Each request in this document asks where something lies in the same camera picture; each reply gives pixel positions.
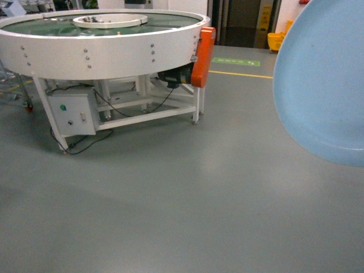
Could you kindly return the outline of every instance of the orange motor cover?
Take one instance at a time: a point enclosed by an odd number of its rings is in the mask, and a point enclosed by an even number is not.
[[[197,47],[197,61],[194,63],[191,75],[191,84],[195,87],[205,87],[209,74],[212,52],[216,38],[214,27],[203,27],[200,42]]]

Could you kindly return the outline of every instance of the green conveyor belt surface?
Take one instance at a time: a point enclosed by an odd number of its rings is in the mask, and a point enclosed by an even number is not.
[[[186,27],[200,22],[199,19],[181,15],[171,14],[152,14],[143,13],[148,16],[148,22],[141,26],[112,28],[112,29],[95,29],[81,28],[72,23],[72,19],[80,16],[60,16],[48,19],[30,20],[20,23],[11,24],[2,27],[2,30],[27,35],[39,36],[60,36],[60,37],[78,37],[78,36],[113,36],[127,34],[142,34],[169,30],[171,28]]]

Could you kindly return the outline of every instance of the control box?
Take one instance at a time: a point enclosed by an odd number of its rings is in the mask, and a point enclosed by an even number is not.
[[[58,130],[63,136],[95,135],[100,116],[91,88],[57,90],[48,96]]]

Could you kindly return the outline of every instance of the light blue plastic tray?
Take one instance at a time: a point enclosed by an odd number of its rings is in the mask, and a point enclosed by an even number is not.
[[[273,90],[295,141],[364,166],[364,1],[311,0],[280,48]]]

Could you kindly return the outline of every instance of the white circular rim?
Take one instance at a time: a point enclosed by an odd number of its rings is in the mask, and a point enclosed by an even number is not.
[[[105,36],[41,36],[19,34],[2,28],[10,24],[61,16],[97,14],[166,14],[197,19],[178,28]],[[167,10],[75,10],[25,15],[0,20],[0,59],[16,73],[58,80],[100,80],[133,77],[180,67],[196,53],[205,15]]]
[[[87,22],[86,20],[96,20],[96,22]],[[73,19],[73,24],[82,28],[120,28],[135,27],[148,22],[148,16],[140,14],[100,14],[95,16],[81,16]]]

